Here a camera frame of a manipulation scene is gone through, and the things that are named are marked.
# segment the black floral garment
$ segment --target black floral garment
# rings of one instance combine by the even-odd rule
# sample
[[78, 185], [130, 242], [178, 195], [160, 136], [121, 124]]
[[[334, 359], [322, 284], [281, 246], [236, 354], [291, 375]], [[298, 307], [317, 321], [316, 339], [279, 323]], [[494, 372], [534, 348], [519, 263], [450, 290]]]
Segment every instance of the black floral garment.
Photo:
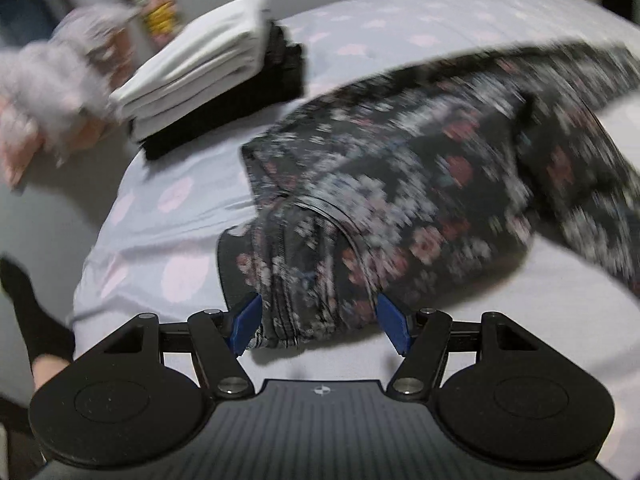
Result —
[[640, 84], [622, 47], [427, 62], [316, 98], [242, 149], [258, 216], [225, 232], [227, 304], [264, 301], [253, 347], [434, 304], [527, 251], [541, 218], [640, 294], [640, 179], [591, 110]]

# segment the leg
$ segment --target leg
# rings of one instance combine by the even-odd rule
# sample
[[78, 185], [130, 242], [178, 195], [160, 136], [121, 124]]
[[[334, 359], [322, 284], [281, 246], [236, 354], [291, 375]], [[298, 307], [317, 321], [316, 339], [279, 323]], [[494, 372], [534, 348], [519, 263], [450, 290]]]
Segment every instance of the leg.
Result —
[[14, 304], [38, 389], [72, 361], [74, 334], [43, 310], [27, 273], [7, 256], [0, 258], [0, 284]]

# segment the round black pad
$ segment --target round black pad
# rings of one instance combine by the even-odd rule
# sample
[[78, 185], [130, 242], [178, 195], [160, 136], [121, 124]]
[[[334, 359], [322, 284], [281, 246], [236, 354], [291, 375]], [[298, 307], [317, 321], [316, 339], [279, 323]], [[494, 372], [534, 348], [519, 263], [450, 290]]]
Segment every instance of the round black pad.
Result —
[[69, 367], [35, 394], [30, 423], [48, 458], [82, 468], [131, 466], [195, 432], [205, 408], [196, 384], [160, 364], [137, 367], [127, 358]]
[[614, 417], [611, 396], [596, 379], [538, 352], [460, 370], [438, 392], [436, 411], [462, 446], [531, 470], [594, 459]]

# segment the bed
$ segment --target bed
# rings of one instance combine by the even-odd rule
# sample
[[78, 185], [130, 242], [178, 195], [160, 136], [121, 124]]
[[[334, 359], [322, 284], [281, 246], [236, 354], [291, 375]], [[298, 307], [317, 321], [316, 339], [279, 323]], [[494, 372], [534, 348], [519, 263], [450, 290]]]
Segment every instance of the bed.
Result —
[[[355, 78], [478, 48], [557, 40], [623, 42], [640, 54], [640, 29], [583, 0], [351, 0], [283, 21], [308, 47], [309, 98]], [[84, 264], [72, 322], [77, 353], [141, 312], [179, 322], [224, 305], [216, 243], [255, 214], [239, 147], [299, 103], [271, 107], [149, 164], [139, 153]], [[600, 114], [640, 168], [640, 92]], [[628, 291], [573, 253], [536, 236], [523, 264], [500, 283], [449, 308], [459, 320], [497, 310], [602, 381], [616, 420], [599, 460], [622, 480], [640, 473], [640, 310]], [[452, 356], [447, 373], [473, 357]], [[390, 379], [400, 362], [375, 327], [303, 349], [260, 349], [240, 361], [265, 378]], [[166, 363], [194, 378], [188, 356]]]

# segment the black sock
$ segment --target black sock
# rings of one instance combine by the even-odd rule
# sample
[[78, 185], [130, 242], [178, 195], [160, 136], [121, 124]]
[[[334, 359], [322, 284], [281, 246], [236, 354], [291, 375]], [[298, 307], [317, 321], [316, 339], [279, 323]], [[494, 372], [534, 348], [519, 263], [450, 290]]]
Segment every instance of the black sock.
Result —
[[0, 285], [14, 304], [29, 362], [33, 364], [44, 354], [71, 362], [76, 349], [74, 333], [42, 309], [27, 273], [7, 256], [0, 258]]

